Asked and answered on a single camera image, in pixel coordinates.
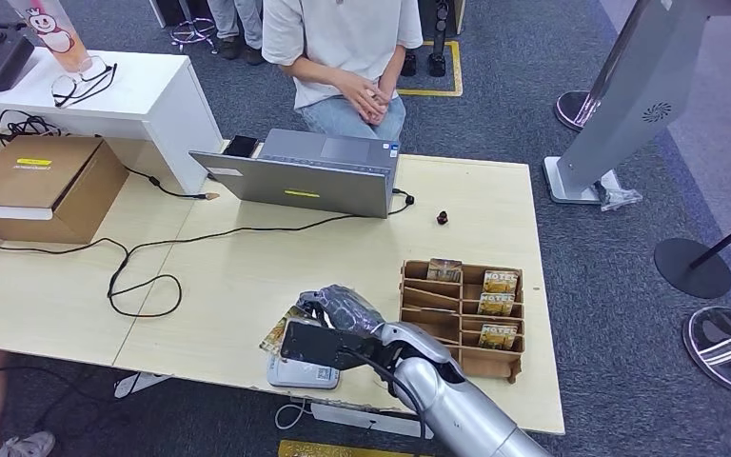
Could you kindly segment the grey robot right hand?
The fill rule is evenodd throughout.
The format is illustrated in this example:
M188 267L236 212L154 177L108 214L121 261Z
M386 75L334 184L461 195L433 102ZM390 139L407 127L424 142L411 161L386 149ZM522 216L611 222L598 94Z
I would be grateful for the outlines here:
M362 295L341 285L302 292L296 307L324 328L358 336L370 336L385 322L382 314Z

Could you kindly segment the person's right hand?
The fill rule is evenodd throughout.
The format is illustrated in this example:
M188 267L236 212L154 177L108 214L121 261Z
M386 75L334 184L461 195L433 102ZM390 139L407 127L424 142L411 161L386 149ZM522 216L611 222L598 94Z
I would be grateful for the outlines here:
M347 70L336 71L334 86L368 124L376 126L372 123L372 119L378 113L379 106L372 99L372 94L380 93L377 86L364 77Z

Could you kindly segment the person's left hand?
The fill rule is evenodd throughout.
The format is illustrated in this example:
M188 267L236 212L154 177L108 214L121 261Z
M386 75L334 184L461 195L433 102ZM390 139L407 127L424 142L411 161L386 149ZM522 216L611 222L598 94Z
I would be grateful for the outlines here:
M380 87L380 93L374 92L372 99L379 106L378 113L372 119L372 123L375 125L382 124L386 119L403 113L395 86Z

